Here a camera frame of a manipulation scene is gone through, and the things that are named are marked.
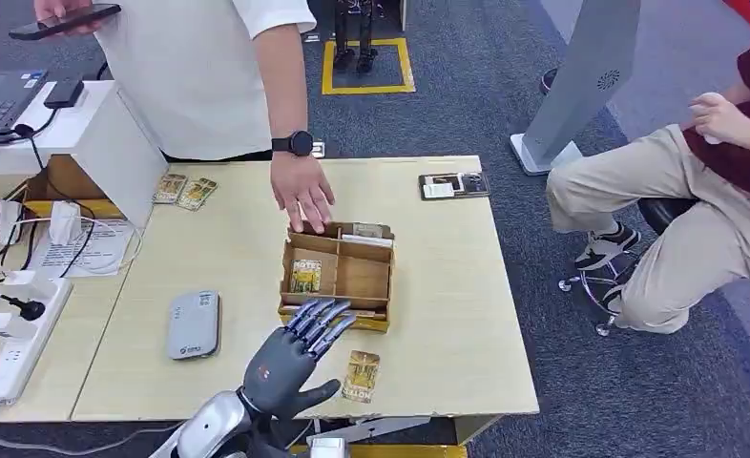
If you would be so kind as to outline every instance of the man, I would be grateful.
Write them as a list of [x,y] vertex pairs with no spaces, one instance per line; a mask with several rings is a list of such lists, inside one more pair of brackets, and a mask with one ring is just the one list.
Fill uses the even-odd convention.
[[[91,3],[34,0],[38,20]],[[174,158],[271,157],[274,197],[294,230],[302,230],[301,206],[322,232],[333,192],[319,161],[292,151],[295,143],[312,146],[300,32],[316,20],[306,0],[130,0],[121,7],[74,33],[96,31],[123,99],[157,146]]]
[[605,297],[617,325],[672,333],[689,309],[725,283],[750,278],[750,50],[741,82],[691,102],[694,119],[622,148],[555,168],[547,198],[558,232],[589,231],[575,261],[595,269],[639,241],[611,212],[639,198],[696,198]]

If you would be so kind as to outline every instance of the robotic hand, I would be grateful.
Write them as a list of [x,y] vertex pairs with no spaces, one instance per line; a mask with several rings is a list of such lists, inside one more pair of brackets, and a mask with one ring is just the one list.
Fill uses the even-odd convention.
[[269,458],[291,456],[274,437],[272,416],[289,420],[323,403],[336,391],[338,380],[300,392],[317,361],[355,316],[330,325],[350,302],[310,300],[284,327],[268,336],[246,367],[237,391],[222,391],[176,430],[151,458]]

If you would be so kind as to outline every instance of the power adapter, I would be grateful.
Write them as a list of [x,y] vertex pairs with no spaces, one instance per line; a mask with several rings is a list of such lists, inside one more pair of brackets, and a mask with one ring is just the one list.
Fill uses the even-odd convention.
[[59,108],[71,108],[77,103],[77,98],[83,92],[82,79],[64,79],[54,83],[52,91],[44,100],[44,106],[56,110]]

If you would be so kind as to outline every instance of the hand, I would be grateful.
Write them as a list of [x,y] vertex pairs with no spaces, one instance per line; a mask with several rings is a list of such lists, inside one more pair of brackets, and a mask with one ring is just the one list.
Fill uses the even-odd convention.
[[[52,16],[63,17],[66,15],[67,11],[77,10],[78,8],[89,7],[91,5],[92,0],[34,0],[35,19],[42,21]],[[76,27],[64,34],[79,35],[92,33],[97,31],[99,27],[99,22],[93,22],[91,24]]]
[[750,118],[718,93],[706,93],[690,104],[696,132],[746,148],[750,141]]
[[324,232],[324,224],[330,222],[328,203],[334,204],[336,198],[315,157],[275,151],[271,159],[271,188],[280,210],[288,212],[295,231],[303,230],[301,206],[313,230],[317,234]]
[[338,380],[304,392],[300,388],[317,361],[355,322],[356,317],[350,316],[331,325],[349,306],[349,302],[309,301],[287,326],[275,329],[246,367],[238,389],[244,403],[252,411],[288,420],[330,399],[341,387]]

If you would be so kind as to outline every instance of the white shirt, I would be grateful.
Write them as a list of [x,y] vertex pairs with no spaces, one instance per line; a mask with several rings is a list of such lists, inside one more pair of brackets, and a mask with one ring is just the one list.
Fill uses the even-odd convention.
[[194,159],[271,149],[252,39],[283,24],[313,29],[306,0],[119,3],[122,12],[104,21],[96,37],[122,99],[151,141],[169,156]]

